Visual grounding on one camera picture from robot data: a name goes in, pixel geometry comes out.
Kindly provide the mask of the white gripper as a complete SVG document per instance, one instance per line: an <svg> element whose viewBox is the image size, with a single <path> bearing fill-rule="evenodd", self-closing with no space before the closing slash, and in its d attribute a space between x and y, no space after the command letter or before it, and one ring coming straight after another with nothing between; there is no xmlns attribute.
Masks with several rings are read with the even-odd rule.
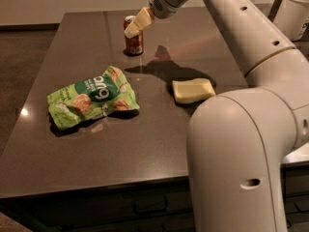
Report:
<svg viewBox="0 0 309 232"><path fill-rule="evenodd" d="M137 36L157 18L172 16L188 0L148 0L149 7L144 7L125 29L125 36L129 39Z"/></svg>

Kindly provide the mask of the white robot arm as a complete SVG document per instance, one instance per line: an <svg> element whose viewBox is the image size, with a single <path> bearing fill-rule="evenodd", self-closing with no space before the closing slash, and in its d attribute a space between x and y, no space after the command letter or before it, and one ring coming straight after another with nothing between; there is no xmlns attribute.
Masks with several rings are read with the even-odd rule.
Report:
<svg viewBox="0 0 309 232"><path fill-rule="evenodd" d="M187 0L149 0L166 18ZM288 232L280 165L309 140L309 64L250 0L203 0L247 88L198 106L187 132L197 232Z"/></svg>

